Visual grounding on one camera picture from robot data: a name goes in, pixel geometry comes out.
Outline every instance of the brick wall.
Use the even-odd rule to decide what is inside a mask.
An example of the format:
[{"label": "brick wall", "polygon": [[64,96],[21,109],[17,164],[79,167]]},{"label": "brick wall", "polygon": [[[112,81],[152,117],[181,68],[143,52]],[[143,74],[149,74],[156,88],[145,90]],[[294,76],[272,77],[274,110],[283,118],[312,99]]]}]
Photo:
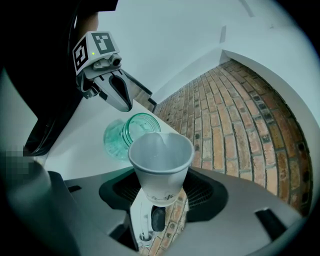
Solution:
[{"label": "brick wall", "polygon": [[[303,133],[282,98],[248,67],[231,60],[213,68],[154,113],[193,142],[193,166],[253,181],[308,214],[312,172]],[[179,228],[170,223],[145,255],[172,243]]]}]

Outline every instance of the white countertop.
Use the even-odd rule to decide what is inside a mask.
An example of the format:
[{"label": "white countertop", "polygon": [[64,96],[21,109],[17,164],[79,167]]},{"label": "white countertop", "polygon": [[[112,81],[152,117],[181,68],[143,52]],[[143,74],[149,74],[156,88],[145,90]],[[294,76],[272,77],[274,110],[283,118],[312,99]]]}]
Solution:
[{"label": "white countertop", "polygon": [[161,131],[176,133],[169,125],[133,100],[130,112],[120,112],[100,97],[83,98],[72,118],[49,151],[44,168],[60,173],[64,180],[109,173],[131,166],[109,156],[103,143],[108,124],[124,121],[137,113],[148,113],[159,123]]}]

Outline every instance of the white paper cup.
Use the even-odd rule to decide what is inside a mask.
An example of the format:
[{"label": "white paper cup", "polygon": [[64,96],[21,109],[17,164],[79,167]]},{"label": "white paper cup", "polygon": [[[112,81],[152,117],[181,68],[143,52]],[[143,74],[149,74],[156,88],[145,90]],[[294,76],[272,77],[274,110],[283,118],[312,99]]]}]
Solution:
[{"label": "white paper cup", "polygon": [[189,139],[164,132],[144,134],[128,151],[141,188],[158,207],[169,206],[177,199],[194,156]]}]

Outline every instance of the white wall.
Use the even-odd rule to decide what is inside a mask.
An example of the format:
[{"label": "white wall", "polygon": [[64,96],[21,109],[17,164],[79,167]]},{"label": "white wall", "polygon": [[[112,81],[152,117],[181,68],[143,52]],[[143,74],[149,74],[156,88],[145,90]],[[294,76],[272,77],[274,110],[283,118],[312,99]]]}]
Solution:
[{"label": "white wall", "polygon": [[274,0],[246,0],[251,8],[254,19],[249,19],[256,26],[260,19],[265,26],[274,28],[295,24],[294,20]]},{"label": "white wall", "polygon": [[244,31],[233,26],[229,27],[226,38],[221,46],[226,54],[265,78],[299,122],[310,150],[314,206],[320,192],[320,64],[317,53],[296,26],[262,31]]},{"label": "white wall", "polygon": [[170,95],[178,91],[181,87],[196,79],[204,72],[229,61],[230,58],[222,51],[220,47],[216,47],[205,55],[192,62],[181,72],[170,79],[156,93],[152,94],[152,99],[156,103],[160,103]]},{"label": "white wall", "polygon": [[238,0],[119,0],[99,13],[98,30],[112,33],[122,68],[155,93],[218,46],[226,21],[246,16]]}]

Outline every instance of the metal surface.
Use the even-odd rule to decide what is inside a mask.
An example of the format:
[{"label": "metal surface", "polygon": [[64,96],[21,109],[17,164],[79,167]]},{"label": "metal surface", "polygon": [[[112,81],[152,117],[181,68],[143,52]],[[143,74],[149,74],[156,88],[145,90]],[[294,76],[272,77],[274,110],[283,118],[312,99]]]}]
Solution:
[{"label": "metal surface", "polygon": [[[192,169],[223,184],[228,192],[228,201],[224,209],[211,220],[186,223],[184,231],[171,244],[166,255],[241,256],[258,252],[273,254],[285,245],[284,242],[279,244],[279,239],[283,239],[283,236],[292,236],[297,231],[301,220],[299,213],[266,189],[240,178],[209,170]],[[123,173],[125,170],[65,182],[68,186],[82,187],[81,190],[72,193],[72,196],[96,227],[106,233],[116,226],[115,222],[123,222],[124,216],[118,218],[119,211],[112,210],[98,198],[97,186],[107,181],[106,179],[111,179],[111,174],[116,177]],[[271,209],[286,228],[292,226],[274,242],[276,244],[271,243],[268,233],[255,215],[255,211],[266,208]],[[126,249],[123,246],[123,252],[118,251],[119,255],[125,255]]]},{"label": "metal surface", "polygon": [[[99,203],[96,204],[97,198],[92,196],[94,193],[91,194],[90,189],[86,190],[88,194],[84,193],[84,196],[75,196],[77,198],[75,201],[72,194],[68,191],[60,174],[56,172],[49,172],[49,175],[55,203],[65,224],[73,234],[80,255],[137,255],[135,251],[118,243],[108,235],[108,232],[111,231],[112,226],[114,227],[116,224],[125,221],[124,215],[121,214],[121,212],[124,211],[113,211],[111,208],[108,208],[106,204],[105,206],[101,206]],[[98,180],[103,179],[104,175],[100,175],[100,177],[95,178]],[[99,182],[94,181],[95,178],[92,180],[90,180],[90,178],[86,179],[89,179],[88,182],[91,185],[98,185]]]}]

